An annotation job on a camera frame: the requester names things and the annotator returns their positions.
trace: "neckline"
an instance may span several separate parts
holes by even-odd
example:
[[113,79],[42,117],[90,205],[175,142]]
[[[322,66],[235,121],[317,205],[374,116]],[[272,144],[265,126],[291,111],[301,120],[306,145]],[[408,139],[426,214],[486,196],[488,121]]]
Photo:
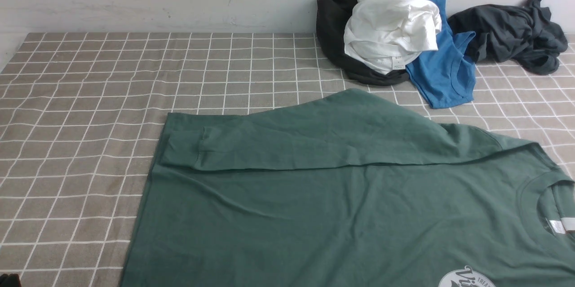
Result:
[[566,249],[553,234],[545,230],[537,213],[537,203],[545,189],[562,181],[573,183],[573,179],[565,175],[560,168],[554,168],[526,183],[519,191],[519,215],[523,227],[538,248],[555,259],[575,263],[575,252]]

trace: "green t-shirt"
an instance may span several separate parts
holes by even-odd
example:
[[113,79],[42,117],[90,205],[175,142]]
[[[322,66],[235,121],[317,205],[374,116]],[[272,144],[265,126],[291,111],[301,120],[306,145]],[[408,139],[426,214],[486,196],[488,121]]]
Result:
[[539,144],[360,90],[170,114],[122,286],[573,287],[574,217]]

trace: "blue tank top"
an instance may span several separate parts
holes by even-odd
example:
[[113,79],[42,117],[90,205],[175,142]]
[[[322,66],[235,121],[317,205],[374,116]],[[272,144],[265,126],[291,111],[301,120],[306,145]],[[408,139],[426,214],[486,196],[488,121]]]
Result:
[[447,23],[446,0],[430,0],[439,7],[442,30],[437,51],[422,52],[406,66],[409,78],[433,109],[454,107],[473,100],[475,63],[464,55],[474,32],[454,35]]

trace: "printed logo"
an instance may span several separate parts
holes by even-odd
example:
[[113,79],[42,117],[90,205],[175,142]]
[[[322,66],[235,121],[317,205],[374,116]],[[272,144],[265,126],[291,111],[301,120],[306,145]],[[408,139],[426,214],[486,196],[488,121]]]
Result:
[[465,266],[464,269],[446,274],[438,287],[495,287],[495,285],[484,275],[473,271],[472,267]]

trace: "clothing tag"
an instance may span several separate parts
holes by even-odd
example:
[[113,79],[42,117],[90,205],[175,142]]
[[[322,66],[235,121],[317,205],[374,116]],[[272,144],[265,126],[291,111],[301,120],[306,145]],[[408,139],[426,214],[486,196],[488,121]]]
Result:
[[392,70],[405,69],[405,60],[403,57],[392,57]]
[[565,230],[575,230],[575,217],[561,217],[561,223]]
[[551,224],[551,227],[553,228],[555,233],[559,233],[559,234],[566,234],[567,233],[567,232],[565,232],[565,227],[563,226],[563,223],[561,221],[549,220],[549,223]]

